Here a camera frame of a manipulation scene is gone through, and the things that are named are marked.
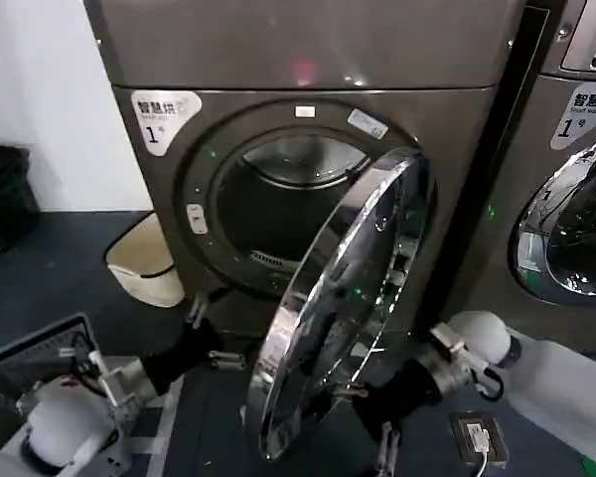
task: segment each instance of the white sticker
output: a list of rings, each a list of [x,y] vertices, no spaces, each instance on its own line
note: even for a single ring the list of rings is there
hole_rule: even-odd
[[[316,117],[316,106],[296,106],[296,117]]]
[[[564,149],[596,127],[596,82],[584,82],[574,90],[554,131],[549,147]]]
[[[352,113],[349,114],[347,122],[376,139],[382,139],[388,131],[386,124],[379,122],[377,119],[370,117],[359,109],[354,109]]]
[[[133,91],[130,100],[135,110],[146,149],[163,156],[177,133],[201,110],[201,99],[191,91]]]
[[[203,206],[201,204],[188,204],[186,211],[188,212],[190,228],[195,236],[204,236],[207,234],[208,223],[206,222],[206,215],[203,212]]]

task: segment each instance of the gray panel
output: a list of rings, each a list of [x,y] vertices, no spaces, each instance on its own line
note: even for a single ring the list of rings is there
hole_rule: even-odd
[[[463,309],[489,309],[535,338],[596,350],[596,306],[542,301],[524,290],[509,265],[509,242],[526,204],[569,156],[596,142],[596,128],[562,151],[549,141],[579,81],[539,77],[480,218],[443,318]]]
[[[314,101],[325,97],[360,107],[371,114],[378,111],[378,119],[412,136],[430,161],[436,180],[437,204],[429,234],[411,268],[399,305],[388,326],[393,330],[409,328],[452,216],[494,96],[493,88],[374,93],[198,91],[203,102],[200,113],[184,126],[163,157],[150,155],[142,142],[130,103],[131,92],[122,88],[115,91],[155,209],[189,293],[224,286],[191,254],[182,238],[178,211],[174,207],[176,182],[185,173],[182,163],[191,147],[195,144],[199,146],[200,137],[217,122],[240,109],[266,101],[288,98]],[[234,292],[213,308],[212,318],[220,329],[261,334],[273,316],[275,305],[273,301],[252,300],[244,293]]]
[[[523,0],[86,0],[111,81],[133,87],[496,83]]]
[[[541,71],[569,79],[596,80],[596,0],[570,0]]]

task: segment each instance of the dryer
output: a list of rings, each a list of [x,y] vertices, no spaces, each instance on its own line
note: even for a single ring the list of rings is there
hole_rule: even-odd
[[[390,329],[408,330],[522,0],[85,4],[184,288],[230,290],[214,325],[262,335],[316,234],[386,155],[415,158],[402,183],[422,191],[391,274]]]
[[[555,28],[539,37],[442,316],[489,309],[532,337],[596,351],[596,0],[532,10]]]

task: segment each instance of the cable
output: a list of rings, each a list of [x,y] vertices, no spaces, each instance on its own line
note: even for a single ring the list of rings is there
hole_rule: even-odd
[[[481,467],[475,474],[475,477],[481,477],[484,475],[484,471],[486,470],[486,466],[488,465],[488,452],[482,452],[481,455],[484,457],[484,460],[481,463]]]
[[[475,477],[481,477],[484,475],[484,471],[486,470],[486,466],[488,465],[488,452],[490,452],[490,434],[488,433],[487,429],[483,429],[481,424],[468,424],[468,432],[470,433],[470,438],[473,441],[473,447],[475,448],[475,452],[479,452],[483,459],[481,463],[481,467],[475,474]]]

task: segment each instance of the green light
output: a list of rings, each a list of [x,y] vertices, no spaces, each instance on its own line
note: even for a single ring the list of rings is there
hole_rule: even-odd
[[[497,217],[497,208],[489,205],[488,206],[488,219],[493,221]]]

